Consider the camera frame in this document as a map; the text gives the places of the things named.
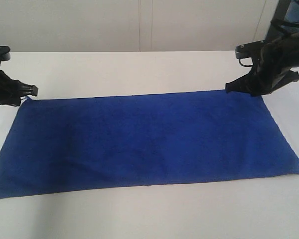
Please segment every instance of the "towel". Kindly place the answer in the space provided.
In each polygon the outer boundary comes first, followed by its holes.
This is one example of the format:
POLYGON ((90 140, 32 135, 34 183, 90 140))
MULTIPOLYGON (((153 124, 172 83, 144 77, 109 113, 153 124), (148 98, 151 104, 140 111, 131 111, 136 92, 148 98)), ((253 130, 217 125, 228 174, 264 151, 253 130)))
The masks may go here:
POLYGON ((0 198, 284 174, 299 159, 261 97, 28 99, 0 151, 0 198))

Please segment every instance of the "white table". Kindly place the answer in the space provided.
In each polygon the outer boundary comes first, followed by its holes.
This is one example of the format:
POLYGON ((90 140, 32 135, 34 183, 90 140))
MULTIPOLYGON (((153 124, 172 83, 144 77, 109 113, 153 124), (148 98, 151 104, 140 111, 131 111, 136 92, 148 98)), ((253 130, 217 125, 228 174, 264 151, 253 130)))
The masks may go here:
MULTIPOLYGON (((13 53, 39 99, 223 89, 234 52, 13 53)), ((264 97, 299 156, 299 82, 264 97)), ((0 106, 0 148, 17 108, 0 106)), ((0 200, 0 239, 299 239, 299 176, 88 190, 0 200)))

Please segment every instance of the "black cable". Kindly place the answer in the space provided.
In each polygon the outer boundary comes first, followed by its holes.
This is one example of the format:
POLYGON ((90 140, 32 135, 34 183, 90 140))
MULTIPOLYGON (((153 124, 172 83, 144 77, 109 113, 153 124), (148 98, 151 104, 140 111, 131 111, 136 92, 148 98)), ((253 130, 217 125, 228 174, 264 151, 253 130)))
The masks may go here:
POLYGON ((245 64, 241 63, 241 59, 238 59, 238 62, 243 67, 252 67, 253 66, 253 65, 245 65, 245 64))

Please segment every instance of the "microfiber cloth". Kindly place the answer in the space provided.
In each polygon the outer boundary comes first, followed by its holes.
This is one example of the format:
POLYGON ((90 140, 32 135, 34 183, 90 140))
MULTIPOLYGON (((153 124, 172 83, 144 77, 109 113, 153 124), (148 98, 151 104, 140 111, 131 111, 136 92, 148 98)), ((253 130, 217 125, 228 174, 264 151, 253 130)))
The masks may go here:
POLYGON ((284 174, 299 159, 261 97, 29 99, 0 152, 0 198, 284 174))

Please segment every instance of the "robotic arm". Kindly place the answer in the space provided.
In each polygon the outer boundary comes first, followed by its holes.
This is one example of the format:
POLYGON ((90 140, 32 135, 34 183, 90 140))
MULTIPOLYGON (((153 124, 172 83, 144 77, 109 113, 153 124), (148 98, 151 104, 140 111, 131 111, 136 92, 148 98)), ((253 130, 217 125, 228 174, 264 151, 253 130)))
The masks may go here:
MULTIPOLYGON (((0 46, 0 64, 1 61, 10 59, 10 48, 0 46)), ((38 88, 13 80, 0 70, 0 105, 20 106, 21 97, 33 95, 37 96, 38 88)))
POLYGON ((252 96, 267 95, 299 80, 298 72, 290 70, 292 67, 299 67, 299 32, 291 34, 282 28, 299 28, 299 24, 277 19, 271 24, 283 36, 272 42, 257 41, 237 46, 236 58, 242 66, 251 67, 251 70, 237 80, 227 83, 226 92, 245 92, 252 96), (251 58, 253 64, 242 64, 241 59, 244 58, 251 58))

